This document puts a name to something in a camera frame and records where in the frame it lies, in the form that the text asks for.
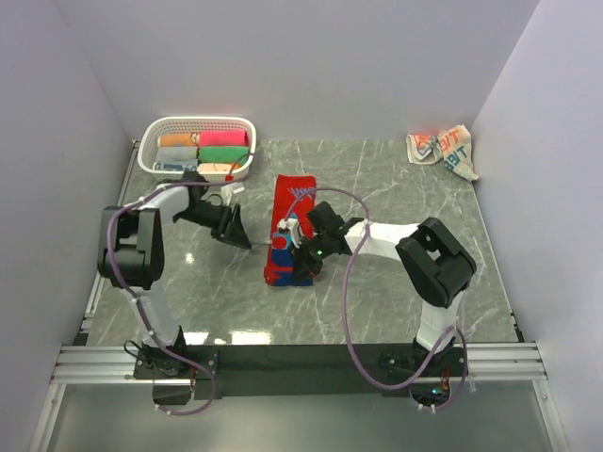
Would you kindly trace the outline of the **red blue cat towel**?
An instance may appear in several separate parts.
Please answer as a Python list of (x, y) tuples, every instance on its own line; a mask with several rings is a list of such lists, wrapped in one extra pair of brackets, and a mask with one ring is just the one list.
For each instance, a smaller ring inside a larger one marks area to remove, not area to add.
[(305, 193), (317, 186), (316, 178), (309, 176), (288, 176), (279, 174), (276, 180), (272, 219), (270, 226), (270, 245), (267, 262), (264, 267), (265, 283), (269, 286), (311, 286), (311, 277), (293, 280), (293, 256), (289, 248), (292, 246), (290, 235), (278, 231), (278, 223), (285, 217), (290, 206), (294, 206), (292, 218), (300, 221), (301, 231), (304, 236), (312, 237), (314, 232), (306, 214), (315, 206), (315, 193), (305, 196)]

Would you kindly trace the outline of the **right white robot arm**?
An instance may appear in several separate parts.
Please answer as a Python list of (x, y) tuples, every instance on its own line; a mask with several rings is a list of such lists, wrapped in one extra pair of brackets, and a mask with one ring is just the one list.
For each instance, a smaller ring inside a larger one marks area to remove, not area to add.
[(295, 218), (281, 219), (277, 229), (289, 232), (292, 278), (314, 279), (323, 261), (355, 251), (400, 261), (423, 300), (415, 342), (415, 365), (426, 376), (438, 374), (448, 363), (445, 347), (452, 343), (453, 325), (465, 290), (477, 271), (468, 251), (438, 218), (407, 225), (344, 220), (327, 202), (306, 214), (314, 235), (302, 231)]

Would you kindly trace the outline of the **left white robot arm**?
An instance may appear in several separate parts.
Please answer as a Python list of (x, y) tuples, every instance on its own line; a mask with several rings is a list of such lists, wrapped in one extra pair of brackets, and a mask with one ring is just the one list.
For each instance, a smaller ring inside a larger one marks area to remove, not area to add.
[(127, 297), (143, 329), (143, 344), (161, 349), (155, 365), (166, 377), (183, 376), (189, 355), (180, 325), (171, 314), (161, 278), (165, 267), (163, 227), (178, 220), (209, 230), (215, 240), (248, 250), (240, 205), (214, 204), (204, 195), (211, 186), (195, 171), (164, 181), (155, 191), (126, 206), (108, 206), (101, 216), (97, 270)]

